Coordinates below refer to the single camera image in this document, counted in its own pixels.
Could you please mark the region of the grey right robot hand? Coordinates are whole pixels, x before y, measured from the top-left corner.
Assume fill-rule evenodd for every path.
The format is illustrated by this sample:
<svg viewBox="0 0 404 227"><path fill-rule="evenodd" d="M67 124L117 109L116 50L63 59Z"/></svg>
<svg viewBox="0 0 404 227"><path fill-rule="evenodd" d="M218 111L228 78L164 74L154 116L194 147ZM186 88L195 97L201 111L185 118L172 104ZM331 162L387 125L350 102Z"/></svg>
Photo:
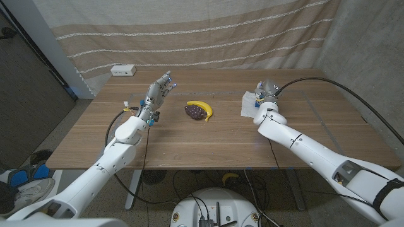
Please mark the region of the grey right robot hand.
<svg viewBox="0 0 404 227"><path fill-rule="evenodd" d="M277 100L275 93L279 89L280 87L270 79L266 79L264 82L260 81L254 90L256 95L256 106L259 107L265 102L275 103Z"/></svg>

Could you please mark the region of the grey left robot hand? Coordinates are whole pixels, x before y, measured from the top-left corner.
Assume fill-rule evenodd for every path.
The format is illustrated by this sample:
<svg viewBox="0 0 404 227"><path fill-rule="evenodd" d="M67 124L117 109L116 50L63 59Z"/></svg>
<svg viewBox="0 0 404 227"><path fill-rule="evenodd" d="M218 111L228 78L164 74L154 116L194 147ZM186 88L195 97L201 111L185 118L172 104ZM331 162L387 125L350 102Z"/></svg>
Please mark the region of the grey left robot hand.
<svg viewBox="0 0 404 227"><path fill-rule="evenodd" d="M158 119L158 117L155 116L155 113L162 106L164 99L169 92L177 86L175 83L170 84L172 81L170 74L171 71L167 71L161 78L157 79L149 86L144 102L141 104L140 109L135 115L147 124L152 120Z"/></svg>

